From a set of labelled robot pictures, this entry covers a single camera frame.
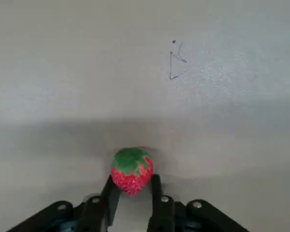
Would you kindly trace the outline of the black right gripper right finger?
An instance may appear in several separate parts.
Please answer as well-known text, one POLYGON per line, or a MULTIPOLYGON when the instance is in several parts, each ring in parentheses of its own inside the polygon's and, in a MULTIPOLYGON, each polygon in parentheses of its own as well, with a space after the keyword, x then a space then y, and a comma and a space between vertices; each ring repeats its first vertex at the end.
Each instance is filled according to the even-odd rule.
POLYGON ((205 200, 195 199, 183 204, 163 194, 158 174, 152 176, 150 185, 152 216, 148 232, 248 232, 205 200))

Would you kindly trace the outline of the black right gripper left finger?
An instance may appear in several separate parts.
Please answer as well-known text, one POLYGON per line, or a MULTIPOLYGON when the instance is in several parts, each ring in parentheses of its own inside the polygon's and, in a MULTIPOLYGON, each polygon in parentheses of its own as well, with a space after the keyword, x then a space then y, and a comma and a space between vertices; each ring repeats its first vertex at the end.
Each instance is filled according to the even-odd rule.
POLYGON ((9 229, 10 232, 106 232, 113 224, 120 190, 108 177, 99 195, 74 207, 57 201, 9 229))

